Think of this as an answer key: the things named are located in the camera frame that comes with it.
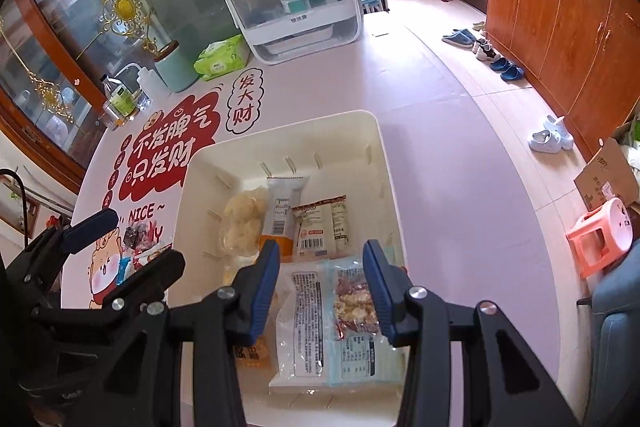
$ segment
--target green tissue package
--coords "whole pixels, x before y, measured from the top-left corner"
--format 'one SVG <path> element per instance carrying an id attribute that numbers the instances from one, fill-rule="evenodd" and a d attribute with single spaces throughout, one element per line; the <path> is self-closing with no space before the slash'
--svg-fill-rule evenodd
<path id="1" fill-rule="evenodd" d="M 207 46 L 195 61 L 193 68 L 201 74 L 201 80 L 211 80 L 246 66 L 250 54 L 242 35 Z"/>

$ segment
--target bottle with green label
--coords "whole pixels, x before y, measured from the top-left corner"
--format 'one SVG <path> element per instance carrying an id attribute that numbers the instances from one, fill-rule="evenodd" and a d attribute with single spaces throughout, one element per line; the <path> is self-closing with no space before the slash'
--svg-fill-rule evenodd
<path id="1" fill-rule="evenodd" d="M 104 86 L 107 100 L 123 118 L 128 117 L 135 110 L 136 102 L 127 86 L 117 78 L 110 78 L 106 74 L 102 76 L 100 81 Z"/>

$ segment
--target cartoon bear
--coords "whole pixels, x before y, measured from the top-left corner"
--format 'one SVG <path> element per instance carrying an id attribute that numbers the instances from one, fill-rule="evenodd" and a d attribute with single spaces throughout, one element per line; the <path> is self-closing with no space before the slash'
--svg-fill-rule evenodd
<path id="1" fill-rule="evenodd" d="M 111 230 L 95 242 L 89 268 L 89 286 L 94 298 L 89 303 L 89 309 L 100 309 L 102 300 L 116 287 L 121 258 L 120 229 Z"/>

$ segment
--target black cable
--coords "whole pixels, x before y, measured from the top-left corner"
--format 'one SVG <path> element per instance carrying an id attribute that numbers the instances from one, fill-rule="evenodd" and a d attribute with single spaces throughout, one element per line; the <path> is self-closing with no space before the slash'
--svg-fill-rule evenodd
<path id="1" fill-rule="evenodd" d="M 24 247 L 27 248 L 29 246 L 29 222 L 27 221 L 27 192 L 24 190 L 24 184 L 18 176 L 17 172 L 12 171 L 11 169 L 0 169 L 0 176 L 9 176 L 13 178 L 20 187 L 20 191 L 22 192 L 22 218 L 24 220 Z"/>

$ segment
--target screw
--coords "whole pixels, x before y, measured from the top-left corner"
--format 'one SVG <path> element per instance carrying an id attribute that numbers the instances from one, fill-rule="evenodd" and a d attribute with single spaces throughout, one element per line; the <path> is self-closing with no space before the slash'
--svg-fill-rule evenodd
<path id="1" fill-rule="evenodd" d="M 152 302 L 151 304 L 149 304 L 149 306 L 146 307 L 146 312 L 149 315 L 159 315 L 164 311 L 164 304 L 162 304 L 162 302 L 156 301 L 156 302 Z"/>
<path id="2" fill-rule="evenodd" d="M 231 288 L 231 286 L 222 286 L 222 288 L 219 288 L 216 293 L 218 294 L 218 297 L 225 300 L 232 299 L 236 296 L 236 290 Z"/>
<path id="3" fill-rule="evenodd" d="M 479 305 L 480 311 L 485 315 L 495 315 L 498 311 L 498 306 L 496 306 L 491 301 L 482 301 Z"/>
<path id="4" fill-rule="evenodd" d="M 121 309 L 124 308 L 124 299 L 121 299 L 119 297 L 117 299 L 113 299 L 113 302 L 111 303 L 111 308 L 119 312 Z"/>
<path id="5" fill-rule="evenodd" d="M 411 286 L 411 288 L 409 288 L 409 296 L 414 299 L 424 299 L 427 293 L 427 288 L 423 288 L 422 286 Z"/>

